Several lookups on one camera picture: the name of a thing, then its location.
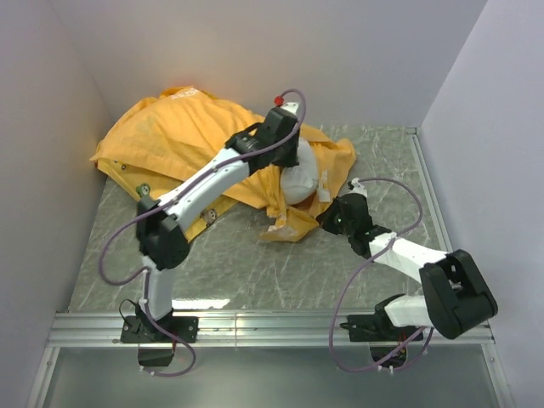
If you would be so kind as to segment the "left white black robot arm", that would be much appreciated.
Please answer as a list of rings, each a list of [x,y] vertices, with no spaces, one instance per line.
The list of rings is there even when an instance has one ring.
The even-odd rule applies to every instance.
[[[138,203],[136,238],[145,267],[139,300],[141,331],[152,342],[166,339],[173,315],[173,270],[189,255],[185,236],[203,211],[226,190],[270,165],[294,166],[305,109],[290,102],[272,108],[263,122],[231,136],[223,149],[179,187]]]

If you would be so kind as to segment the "white pillow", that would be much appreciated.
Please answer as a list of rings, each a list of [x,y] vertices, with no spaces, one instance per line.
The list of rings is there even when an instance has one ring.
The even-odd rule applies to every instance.
[[[309,142],[301,138],[297,148],[298,164],[285,167],[280,175],[280,189],[286,204],[299,204],[312,196],[318,186],[319,170]]]

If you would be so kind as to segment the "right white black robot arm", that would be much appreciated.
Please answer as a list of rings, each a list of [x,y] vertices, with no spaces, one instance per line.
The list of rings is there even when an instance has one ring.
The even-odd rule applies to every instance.
[[[345,236],[356,254],[396,269],[422,286],[419,296],[398,294],[375,306],[362,326],[373,341],[394,339],[406,327],[432,327],[455,339],[497,315],[495,297],[468,252],[434,250],[375,224],[364,195],[338,197],[317,221],[323,230]]]

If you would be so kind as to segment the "orange Mickey Mouse pillowcase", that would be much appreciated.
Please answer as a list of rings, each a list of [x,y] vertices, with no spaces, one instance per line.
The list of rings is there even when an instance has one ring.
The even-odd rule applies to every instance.
[[[169,88],[141,99],[98,143],[91,160],[138,199],[142,184],[158,199],[210,162],[227,139],[263,117],[233,101],[193,87]],[[335,142],[319,129],[303,125],[300,146],[312,150],[317,165],[316,190],[296,203],[281,188],[281,170],[269,166],[228,189],[209,209],[222,215],[236,202],[265,210],[275,222],[263,241],[300,241],[317,228],[317,216],[331,204],[356,161],[347,139]]]

